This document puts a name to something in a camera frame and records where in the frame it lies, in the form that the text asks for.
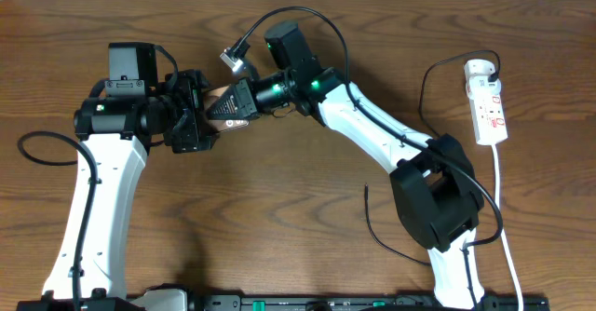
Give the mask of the bronze Galaxy smartphone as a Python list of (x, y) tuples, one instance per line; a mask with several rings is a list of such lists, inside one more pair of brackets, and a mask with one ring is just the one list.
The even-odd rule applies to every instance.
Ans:
[(236, 98), (230, 86), (205, 90), (203, 102), (205, 117), (215, 133), (244, 128), (250, 123), (239, 118)]

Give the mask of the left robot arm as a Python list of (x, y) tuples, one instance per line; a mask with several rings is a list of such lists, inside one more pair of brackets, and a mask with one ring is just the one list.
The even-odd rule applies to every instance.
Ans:
[(60, 253), (36, 301), (19, 310), (192, 310), (184, 288), (161, 285), (130, 297), (125, 280), (132, 202), (155, 135), (176, 154), (212, 148), (197, 70), (173, 70), (159, 81), (162, 46), (112, 43), (109, 76), (74, 114), (74, 197)]

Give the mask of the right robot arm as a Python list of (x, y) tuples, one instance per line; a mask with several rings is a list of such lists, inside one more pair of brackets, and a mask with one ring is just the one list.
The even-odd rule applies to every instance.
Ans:
[(387, 172), (400, 222), (428, 252), (438, 302), (477, 307), (484, 289), (473, 247), (484, 199), (461, 144), (400, 123), (346, 74), (323, 67), (296, 22), (272, 26), (264, 41), (278, 72), (239, 79), (208, 108), (208, 119), (249, 121), (293, 104), (347, 137)]

